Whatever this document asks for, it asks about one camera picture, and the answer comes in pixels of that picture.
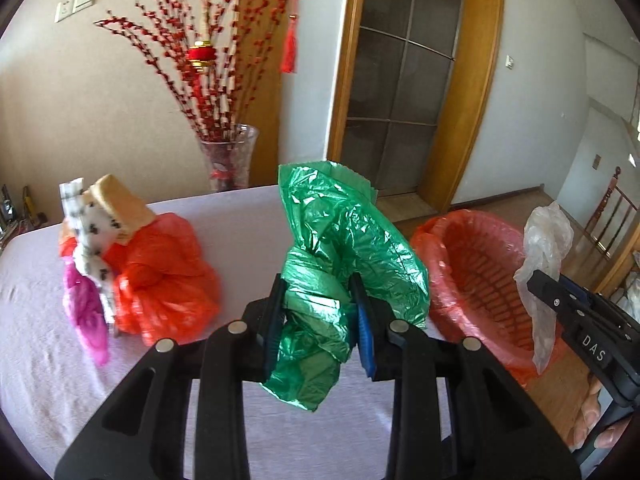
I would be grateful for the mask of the person right hand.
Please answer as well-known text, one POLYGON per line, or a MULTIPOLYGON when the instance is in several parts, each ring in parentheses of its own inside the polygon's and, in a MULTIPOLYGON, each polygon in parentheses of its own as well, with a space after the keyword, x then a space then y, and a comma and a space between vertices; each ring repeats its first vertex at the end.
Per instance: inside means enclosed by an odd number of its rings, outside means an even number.
MULTIPOLYGON (((582 405, 579 408, 574 426, 567 437, 567 445, 571 450, 581 448, 590 432, 602 416, 602 408, 599 402, 599 394, 603 388, 600 380, 593 375, 589 376, 589 388, 582 405)), ((595 448, 612 448, 629 425, 630 418, 620 420, 609 426, 597 435, 594 441, 595 448)))

